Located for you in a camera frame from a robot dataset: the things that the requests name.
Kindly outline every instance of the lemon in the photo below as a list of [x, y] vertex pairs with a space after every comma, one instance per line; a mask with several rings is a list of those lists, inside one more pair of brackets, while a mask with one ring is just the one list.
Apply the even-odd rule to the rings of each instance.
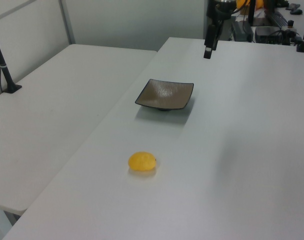
[[134, 171], [149, 171], [156, 164], [156, 158], [151, 153], [145, 151], [138, 151], [128, 159], [128, 165]]

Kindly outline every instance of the dark brown plate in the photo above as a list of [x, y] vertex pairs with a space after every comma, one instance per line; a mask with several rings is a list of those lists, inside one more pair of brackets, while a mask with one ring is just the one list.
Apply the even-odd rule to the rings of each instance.
[[183, 109], [189, 102], [194, 83], [150, 79], [135, 103], [162, 111]]

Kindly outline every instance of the gray wall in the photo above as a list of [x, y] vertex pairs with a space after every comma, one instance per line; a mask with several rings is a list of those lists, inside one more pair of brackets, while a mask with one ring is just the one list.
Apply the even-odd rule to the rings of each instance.
[[77, 44], [158, 51], [169, 37], [204, 37], [208, 0], [62, 0]]
[[68, 45], [59, 0], [36, 0], [0, 19], [0, 48], [14, 82]]

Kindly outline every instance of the desk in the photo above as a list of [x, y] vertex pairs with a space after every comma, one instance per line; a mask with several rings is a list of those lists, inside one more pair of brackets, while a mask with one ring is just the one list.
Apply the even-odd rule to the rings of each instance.
[[[218, 45], [169, 38], [4, 240], [304, 239], [304, 53]], [[150, 78], [195, 83], [189, 104], [136, 105]]]
[[155, 54], [70, 45], [0, 95], [0, 209], [21, 215]]

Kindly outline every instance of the orange object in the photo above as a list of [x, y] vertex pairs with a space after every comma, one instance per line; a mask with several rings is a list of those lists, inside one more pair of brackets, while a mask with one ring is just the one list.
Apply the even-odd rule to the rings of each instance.
[[128, 160], [128, 166], [134, 171], [149, 171], [157, 165], [156, 158], [149, 152], [139, 151]]
[[[246, 0], [237, 0], [236, 1], [236, 7], [237, 9], [240, 9], [242, 5], [245, 3]], [[246, 6], [250, 5], [250, 0], [247, 0]], [[263, 8], [263, 0], [256, 0], [255, 1], [255, 8], [256, 9], [261, 9]]]

